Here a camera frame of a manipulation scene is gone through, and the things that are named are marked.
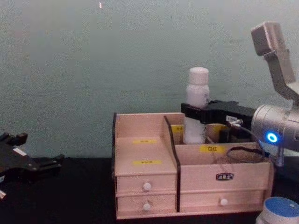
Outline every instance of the drawer knob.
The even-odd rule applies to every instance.
[[[149,202],[144,203],[143,205],[143,211],[149,211],[151,208],[151,205]]]
[[[150,184],[150,183],[145,183],[145,184],[143,185],[143,190],[144,190],[144,191],[149,191],[149,190],[151,190],[151,184]]]
[[[225,199],[225,198],[223,198],[223,199],[220,200],[220,204],[221,204],[222,206],[225,206],[225,205],[228,204],[228,200]]]

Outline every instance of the table surface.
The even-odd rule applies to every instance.
[[[298,162],[296,164],[299,165],[299,158],[292,158],[292,162]],[[0,201],[0,222],[4,224],[115,223],[114,189],[110,171],[110,158],[67,158],[58,176],[35,183],[3,184],[1,190],[5,191],[7,196]],[[299,184],[294,180],[276,175],[273,195],[288,197],[299,202],[298,186]],[[254,212],[121,220],[117,223],[254,224],[257,215],[258,212]]]

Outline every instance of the green wall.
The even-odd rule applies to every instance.
[[[210,70],[211,99],[291,105],[274,91],[250,29],[280,22],[297,68],[299,1],[102,5],[0,1],[0,130],[29,133],[29,155],[109,157],[113,112],[178,112],[194,66]]]

